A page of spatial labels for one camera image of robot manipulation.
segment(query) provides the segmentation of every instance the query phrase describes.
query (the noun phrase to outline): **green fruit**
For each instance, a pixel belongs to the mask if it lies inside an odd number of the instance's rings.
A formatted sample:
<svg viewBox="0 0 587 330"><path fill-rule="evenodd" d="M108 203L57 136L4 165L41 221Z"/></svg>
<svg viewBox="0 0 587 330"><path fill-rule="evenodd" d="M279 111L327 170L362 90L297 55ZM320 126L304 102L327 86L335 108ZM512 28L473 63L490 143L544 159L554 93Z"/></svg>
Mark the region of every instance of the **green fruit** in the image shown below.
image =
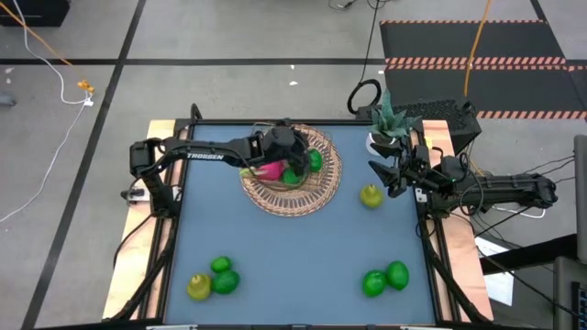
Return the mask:
<svg viewBox="0 0 587 330"><path fill-rule="evenodd" d="M308 151L308 156L310 157L310 171L320 171L320 169L322 169L322 155L320 154L320 151L311 149Z"/></svg>
<svg viewBox="0 0 587 330"><path fill-rule="evenodd" d="M365 206L376 208L383 203L383 192L375 185L370 184L360 190L359 198Z"/></svg>
<svg viewBox="0 0 587 330"><path fill-rule="evenodd" d="M367 297L376 297L382 294L387 286L385 273L380 270L371 270L363 278L363 293Z"/></svg>
<svg viewBox="0 0 587 330"><path fill-rule="evenodd" d="M234 270L218 273L212 280L212 291L220 294L233 292L240 282L240 276Z"/></svg>
<svg viewBox="0 0 587 330"><path fill-rule="evenodd" d="M300 178L295 175L293 169L285 169L282 174L282 182L285 184L298 184L300 183Z"/></svg>
<svg viewBox="0 0 587 330"><path fill-rule="evenodd" d="M387 283L398 291L403 290L410 281L410 272L402 261L394 261L385 271Z"/></svg>
<svg viewBox="0 0 587 330"><path fill-rule="evenodd" d="M212 279L207 274L195 274L187 284L187 294L194 300L204 300L210 296Z"/></svg>
<svg viewBox="0 0 587 330"><path fill-rule="evenodd" d="M215 258L214 260L212 260L212 263L210 264L210 268L213 272L230 270L230 267L232 267L232 262L228 257L224 256Z"/></svg>

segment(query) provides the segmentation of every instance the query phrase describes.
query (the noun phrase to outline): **wooden table edge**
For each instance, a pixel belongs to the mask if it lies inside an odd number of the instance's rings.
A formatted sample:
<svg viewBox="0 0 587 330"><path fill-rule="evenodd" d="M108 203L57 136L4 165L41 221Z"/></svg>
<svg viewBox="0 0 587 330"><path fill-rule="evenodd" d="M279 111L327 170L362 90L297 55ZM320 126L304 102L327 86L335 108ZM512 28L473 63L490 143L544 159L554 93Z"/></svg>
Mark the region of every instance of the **wooden table edge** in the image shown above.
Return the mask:
<svg viewBox="0 0 587 330"><path fill-rule="evenodd" d="M175 120L151 120L149 125L148 138L167 138L173 135ZM440 147L444 150L445 155L454 155L452 143L447 122L444 120L425 120L425 137L429 147ZM430 154L431 162L436 165L439 162L439 155L432 151ZM179 180L180 166L175 167L173 181ZM127 221L123 232L124 237L132 230L142 219L150 213L149 203L137 203L128 209ZM164 233L169 230L169 226L163 228ZM443 220L445 231L445 240L449 251L450 266L455 281L463 289L469 299L475 304L479 311L486 317L493 319L487 288L482 274L481 263L477 255L477 249L474 242L474 236L471 231L471 225L466 224L463 219L457 216L451 216ZM146 275L146 268L149 259L149 253L155 232L155 221L149 221L127 244L120 250L118 260L110 289L105 302L103 317L110 317L116 314L127 302L128 298L134 293L137 286ZM436 243L437 237L433 237L433 243ZM148 317L155 317L157 300L159 299L159 287L161 285L161 275L153 284L150 292L150 308L147 311ZM438 296L441 304L443 319L450 320L449 297L444 282L437 274ZM463 321L467 320L466 315L461 312Z"/></svg>

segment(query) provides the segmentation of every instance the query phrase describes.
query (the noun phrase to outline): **pink object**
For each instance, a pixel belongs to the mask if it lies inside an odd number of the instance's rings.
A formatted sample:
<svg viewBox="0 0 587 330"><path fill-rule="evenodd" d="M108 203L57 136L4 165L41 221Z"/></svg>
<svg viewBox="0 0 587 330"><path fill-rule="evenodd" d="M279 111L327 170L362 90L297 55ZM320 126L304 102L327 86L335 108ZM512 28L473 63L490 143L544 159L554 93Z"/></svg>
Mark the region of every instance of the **pink object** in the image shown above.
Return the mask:
<svg viewBox="0 0 587 330"><path fill-rule="evenodd" d="M255 175L261 180L277 181L282 177L283 171L285 171L285 163L283 161L275 161L256 169Z"/></svg>

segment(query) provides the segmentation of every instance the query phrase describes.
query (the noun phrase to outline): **concrete floor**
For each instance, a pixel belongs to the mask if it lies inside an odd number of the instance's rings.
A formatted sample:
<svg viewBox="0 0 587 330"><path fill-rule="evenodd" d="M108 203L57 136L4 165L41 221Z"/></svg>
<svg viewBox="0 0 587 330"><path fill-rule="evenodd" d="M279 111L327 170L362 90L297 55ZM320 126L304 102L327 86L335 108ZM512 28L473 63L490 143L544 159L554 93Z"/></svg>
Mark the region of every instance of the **concrete floor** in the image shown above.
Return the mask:
<svg viewBox="0 0 587 330"><path fill-rule="evenodd" d="M379 19L479 19L484 3L393 0ZM584 1L540 3L567 57L587 59L586 44L581 42L587 39ZM136 4L137 0L73 0L62 27L36 30L68 58L116 59ZM490 18L537 17L529 0L495 0ZM362 0L344 13L329 9L327 1L313 0L147 0L128 57L361 58L371 19L372 10ZM375 31L371 57L377 59L382 57L382 44L379 30ZM0 27L0 40L0 58L30 58L20 29ZM43 54L37 42L31 45ZM5 73L9 68L14 70ZM26 211L0 224L2 329L22 325L113 71L112 66L81 69L96 87L95 106L85 110L73 130L46 191ZM83 98L75 87L75 71L64 66L59 70L65 77L66 98ZM368 66L365 78L383 83L380 70L379 65ZM145 137L151 119L186 117L192 102L198 103L206 118L350 118L346 100L360 72L358 65L126 66L37 326L100 320L112 256L127 213L118 196L131 180L127 147ZM45 66L0 66L0 78L0 89L19 101L12 109L0 109L3 216L38 189L52 152L79 108L59 101L58 78ZM360 94L356 104L366 104L370 98L368 92ZM486 170L500 173L516 173L570 155L572 137L587 133L583 120L480 122L484 133L475 143L473 158ZM569 166L551 177L572 176L572 171ZM572 233L572 181L561 183L558 193L560 201L543 219L516 217L499 226L504 237L527 245ZM503 216L491 211L484 219L491 223Z"/></svg>

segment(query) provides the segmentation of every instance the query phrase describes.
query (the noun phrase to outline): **white paper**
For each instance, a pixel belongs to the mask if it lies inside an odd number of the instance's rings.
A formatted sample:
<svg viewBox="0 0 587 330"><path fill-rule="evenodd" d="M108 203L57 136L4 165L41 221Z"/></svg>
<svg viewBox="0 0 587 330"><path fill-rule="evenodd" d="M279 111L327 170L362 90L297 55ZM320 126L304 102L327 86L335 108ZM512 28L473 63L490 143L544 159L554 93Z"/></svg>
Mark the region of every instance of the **white paper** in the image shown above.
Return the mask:
<svg viewBox="0 0 587 330"><path fill-rule="evenodd" d="M486 256L508 250L505 247L500 247L480 237L475 238L475 244L477 244L479 250ZM514 277L512 275L506 272L485 275L485 285L487 286L489 298L508 306L512 305L512 296L514 294Z"/></svg>

